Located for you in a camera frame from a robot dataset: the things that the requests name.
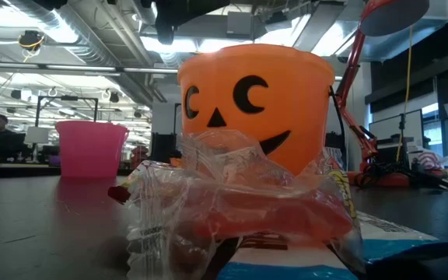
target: yellow cable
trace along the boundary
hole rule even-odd
[[[43,40],[44,40],[44,36],[42,36],[41,39],[39,40],[39,42],[37,42],[37,43],[30,44],[30,45],[24,45],[24,44],[19,43],[19,45],[20,45],[20,47],[36,47],[38,44],[41,44],[43,42]]]
[[[27,62],[27,60],[30,58],[30,51],[29,51],[29,54],[27,54],[27,56],[25,57],[25,59],[23,60],[23,63],[26,63]]]
[[[411,88],[411,58],[412,58],[412,26],[409,28],[408,80],[405,88],[404,117],[408,111],[409,89]],[[403,134],[404,133],[401,131],[401,136],[398,140],[397,163],[401,155],[402,140],[404,137]]]

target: black triangle nose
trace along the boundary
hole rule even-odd
[[[212,114],[212,117],[210,118],[210,121],[208,121],[207,128],[221,128],[225,127],[227,124],[222,118],[221,113],[219,112],[219,109],[215,109],[214,113]]]

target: gray table surface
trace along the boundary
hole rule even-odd
[[[127,215],[115,180],[0,179],[0,279],[126,279]],[[448,192],[354,191],[356,208],[448,240]],[[448,279],[448,257],[426,261]]]

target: pink bucket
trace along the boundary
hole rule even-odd
[[[63,177],[115,177],[128,129],[92,121],[62,121],[60,134]]]

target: black eye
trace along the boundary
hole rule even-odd
[[[186,92],[186,96],[184,97],[184,111],[186,112],[186,117],[188,119],[192,119],[195,118],[198,115],[198,111],[193,111],[190,108],[190,97],[193,94],[197,94],[200,93],[200,91],[198,90],[198,87],[196,86],[191,86],[187,92]]]
[[[263,78],[249,75],[236,83],[233,90],[233,99],[236,106],[244,113],[256,114],[264,110],[263,107],[254,106],[248,100],[248,91],[252,86],[269,87]]]

